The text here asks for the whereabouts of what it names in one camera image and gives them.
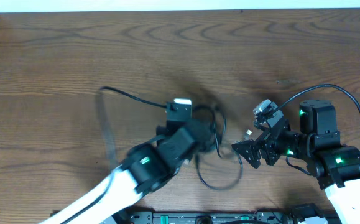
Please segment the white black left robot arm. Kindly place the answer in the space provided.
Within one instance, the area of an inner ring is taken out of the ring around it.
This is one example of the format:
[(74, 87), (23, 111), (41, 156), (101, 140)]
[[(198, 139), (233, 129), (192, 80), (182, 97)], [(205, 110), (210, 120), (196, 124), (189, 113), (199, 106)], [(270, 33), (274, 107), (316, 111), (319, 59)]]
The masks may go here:
[(100, 184), (43, 223), (101, 223), (163, 187), (210, 141), (209, 127), (192, 111), (190, 100), (168, 103), (167, 125), (156, 137), (133, 147)]

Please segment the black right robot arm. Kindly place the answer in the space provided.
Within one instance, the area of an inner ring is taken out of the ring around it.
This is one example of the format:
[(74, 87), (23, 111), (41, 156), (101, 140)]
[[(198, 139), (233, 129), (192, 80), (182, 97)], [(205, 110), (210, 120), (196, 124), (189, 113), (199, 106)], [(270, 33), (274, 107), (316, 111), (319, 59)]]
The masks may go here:
[(255, 169), (262, 159), (269, 166), (281, 156), (305, 161), (306, 174), (317, 179), (340, 222), (360, 223), (360, 150), (341, 143), (332, 103), (301, 102), (298, 133), (270, 100), (261, 102), (253, 112), (261, 134), (255, 140), (234, 143), (232, 149)]

